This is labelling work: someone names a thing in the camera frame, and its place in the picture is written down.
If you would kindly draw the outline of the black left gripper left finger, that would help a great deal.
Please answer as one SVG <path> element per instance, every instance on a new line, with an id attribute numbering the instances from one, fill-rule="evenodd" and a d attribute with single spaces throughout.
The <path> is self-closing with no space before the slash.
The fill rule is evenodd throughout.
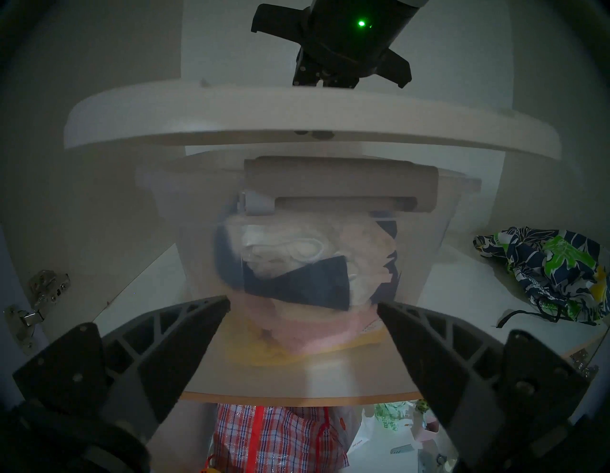
<path id="1" fill-rule="evenodd" d="M 101 417 L 148 442 L 171 413 L 231 308 L 227 296 L 160 308 L 101 339 L 109 393 Z"/>

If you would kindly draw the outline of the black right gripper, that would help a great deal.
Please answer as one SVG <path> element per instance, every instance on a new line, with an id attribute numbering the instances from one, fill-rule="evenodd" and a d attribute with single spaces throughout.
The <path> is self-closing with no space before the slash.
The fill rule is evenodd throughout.
<path id="1" fill-rule="evenodd" d="M 312 1 L 303 10 L 260 4 L 251 31 L 300 46 L 293 86 L 354 89 L 377 75 L 404 88 L 409 62 L 390 45 L 412 19 L 412 1 Z"/>

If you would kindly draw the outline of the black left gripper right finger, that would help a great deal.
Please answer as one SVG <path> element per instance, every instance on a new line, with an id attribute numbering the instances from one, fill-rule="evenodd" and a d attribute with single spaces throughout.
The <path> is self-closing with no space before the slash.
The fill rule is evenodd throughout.
<path id="1" fill-rule="evenodd" d="M 378 304 L 409 376 L 447 432 L 465 466 L 504 466 L 507 414 L 498 375 L 485 379 L 473 366 L 486 350 L 501 361 L 503 346 L 457 318 L 396 302 Z"/>

